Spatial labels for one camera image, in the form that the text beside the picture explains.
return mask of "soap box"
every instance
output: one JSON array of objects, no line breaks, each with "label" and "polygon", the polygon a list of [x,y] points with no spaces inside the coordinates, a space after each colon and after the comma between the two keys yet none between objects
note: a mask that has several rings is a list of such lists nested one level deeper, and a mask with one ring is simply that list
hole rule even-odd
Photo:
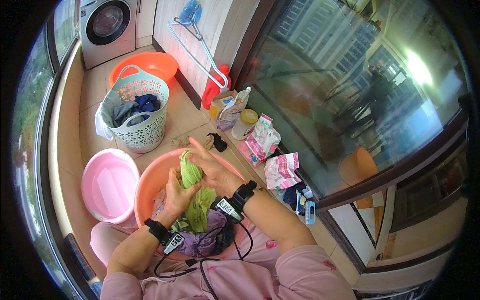
[{"label": "soap box", "polygon": [[234,99],[237,96],[237,91],[228,91],[228,92],[223,92],[215,97],[213,97],[212,104],[210,105],[210,110],[208,111],[208,114],[216,121],[218,119],[218,116],[220,113],[223,111],[225,106],[230,102],[231,99]]}]

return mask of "black cable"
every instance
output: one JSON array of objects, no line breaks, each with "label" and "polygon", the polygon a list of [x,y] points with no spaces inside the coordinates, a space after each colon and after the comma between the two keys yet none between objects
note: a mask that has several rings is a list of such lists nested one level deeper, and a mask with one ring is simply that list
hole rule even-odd
[{"label": "black cable", "polygon": [[197,269],[197,268],[188,269],[188,270],[183,271],[183,272],[180,273],[180,274],[159,275],[159,274],[156,273],[156,270],[158,269],[158,267],[160,266],[160,264],[167,258],[167,256],[168,256],[168,255],[165,255],[164,257],[162,257],[162,259],[156,264],[155,269],[153,270],[153,272],[155,273],[155,276],[157,276],[158,278],[174,278],[174,277],[178,277],[178,276],[182,276],[182,275],[188,274],[188,273],[193,272],[193,271],[195,271],[195,270]]},{"label": "black cable", "polygon": [[250,253],[250,251],[252,251],[252,248],[253,248],[253,238],[252,238],[252,235],[250,234],[250,232],[248,231],[248,229],[242,224],[242,223],[239,223],[240,226],[245,230],[245,232],[247,233],[248,235],[248,238],[250,239],[250,248],[248,249],[247,253],[245,253],[244,256],[241,257],[241,260],[243,260],[245,257],[247,257],[247,255]]},{"label": "black cable", "polygon": [[201,254],[200,251],[198,250],[198,245],[200,245],[200,242],[203,241],[204,238],[205,238],[206,236],[208,236],[210,233],[214,232],[214,231],[217,230],[217,229],[221,229],[221,228],[223,228],[223,226],[218,226],[218,227],[215,227],[214,229],[211,229],[210,231],[208,231],[207,233],[205,233],[205,235],[202,236],[202,237],[198,240],[196,250],[197,250],[197,253],[200,255],[200,257],[202,257],[202,258],[207,258],[207,257],[204,256],[203,254]]},{"label": "black cable", "polygon": [[210,285],[210,283],[207,280],[207,276],[205,275],[203,263],[204,263],[204,261],[219,261],[219,260],[220,259],[215,259],[215,258],[204,258],[200,261],[200,272],[202,273],[202,277],[204,278],[204,281],[207,284],[208,290],[210,291],[213,299],[215,299],[215,300],[220,300],[220,299],[216,296],[215,292],[213,291],[212,286]]},{"label": "black cable", "polygon": [[242,258],[241,254],[240,254],[239,247],[237,246],[237,242],[235,242],[235,240],[233,240],[233,244],[235,245],[235,249],[237,249],[237,253],[238,253],[238,255],[239,255],[240,260],[242,261],[243,258]]},{"label": "black cable", "polygon": [[[252,251],[252,248],[253,248],[253,238],[252,238],[252,235],[250,234],[250,232],[248,231],[248,229],[242,224],[242,223],[239,223],[240,226],[245,230],[245,232],[247,233],[248,235],[248,238],[250,239],[250,248],[248,249],[247,253],[245,253],[243,256],[240,254],[240,250],[238,248],[238,245],[237,243],[235,242],[235,240],[233,241],[234,245],[235,245],[235,248],[237,249],[237,253],[239,255],[239,259],[243,261],[243,259]],[[198,240],[198,243],[197,243],[197,253],[202,257],[202,260],[200,261],[200,272],[202,273],[202,277],[205,281],[205,284],[207,285],[207,288],[208,288],[208,291],[212,294],[212,297],[215,299],[215,300],[219,300],[219,298],[217,297],[217,295],[215,294],[215,292],[213,291],[213,288],[212,286],[210,285],[210,282],[208,282],[208,279],[207,279],[207,276],[205,274],[205,271],[204,271],[204,267],[203,267],[203,263],[204,261],[221,261],[221,259],[217,259],[217,258],[208,258],[204,255],[202,255],[199,251],[198,251],[198,245],[200,244],[200,242],[209,234],[211,234],[212,232],[214,232],[215,230],[219,229],[219,228],[222,228],[222,227],[216,227],[210,231],[208,231],[204,236],[202,236],[199,240]],[[173,277],[178,277],[178,276],[182,276],[182,275],[185,275],[185,274],[188,274],[190,272],[193,272],[195,270],[197,270],[197,268],[192,268],[192,269],[188,269],[188,270],[185,270],[184,272],[180,273],[180,274],[174,274],[174,275],[167,275],[167,276],[161,276],[161,275],[158,275],[156,273],[156,270],[158,269],[158,267],[160,266],[160,264],[162,263],[162,261],[164,261],[166,259],[168,255],[165,255],[164,257],[162,257],[162,259],[156,264],[156,267],[154,269],[154,273],[155,273],[155,276],[159,277],[159,278],[173,278]]]}]

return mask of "detergent bottle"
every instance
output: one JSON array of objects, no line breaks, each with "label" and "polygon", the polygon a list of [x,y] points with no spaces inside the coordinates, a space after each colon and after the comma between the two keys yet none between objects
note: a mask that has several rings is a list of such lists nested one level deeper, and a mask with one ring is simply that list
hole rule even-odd
[{"label": "detergent bottle", "polygon": [[[221,65],[220,68],[218,68],[218,69],[220,70],[220,72],[222,72],[226,76],[226,78],[228,80],[228,85],[227,85],[226,88],[220,90],[220,87],[215,82],[213,82],[211,79],[208,79],[207,86],[205,88],[204,94],[202,95],[202,105],[206,109],[210,109],[210,104],[212,104],[213,97],[215,97],[216,95],[218,95],[220,93],[229,91],[230,87],[232,85],[232,79],[228,75],[228,72],[229,72],[228,66],[227,65]],[[213,75],[213,77],[219,83],[221,83],[221,84],[224,83],[223,78],[219,74],[215,74],[215,75]]]}]

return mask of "pink pajamas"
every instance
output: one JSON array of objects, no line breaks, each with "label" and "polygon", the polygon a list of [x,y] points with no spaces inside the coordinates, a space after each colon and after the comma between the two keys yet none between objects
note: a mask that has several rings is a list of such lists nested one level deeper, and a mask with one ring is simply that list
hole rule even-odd
[{"label": "pink pajamas", "polygon": [[[102,222],[92,229],[90,245],[106,265],[117,245],[135,230]],[[280,256],[277,242],[255,226],[249,232],[253,248],[245,261],[240,261],[237,251],[232,251],[223,261],[203,263],[208,282],[219,299],[355,299],[349,283],[321,247],[301,246]],[[249,247],[247,237],[239,246],[240,253],[246,253]],[[127,273],[106,276],[100,299],[213,299],[199,269],[176,278],[154,277],[153,268],[160,257],[154,255],[148,269],[138,278]],[[199,268],[199,263],[190,268],[193,267]],[[158,272],[173,275],[173,271],[187,268],[185,262],[166,259]]]}]

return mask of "detergent bag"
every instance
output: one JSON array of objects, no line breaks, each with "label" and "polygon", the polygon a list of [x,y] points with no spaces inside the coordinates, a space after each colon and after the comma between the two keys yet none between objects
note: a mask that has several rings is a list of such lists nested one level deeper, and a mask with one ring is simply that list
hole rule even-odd
[{"label": "detergent bag", "polygon": [[301,180],[295,174],[299,168],[298,153],[288,153],[269,158],[265,163],[265,179],[269,190],[286,189]]},{"label": "detergent bag", "polygon": [[280,134],[273,128],[272,121],[262,114],[247,139],[237,145],[254,167],[271,156],[280,143]]}]

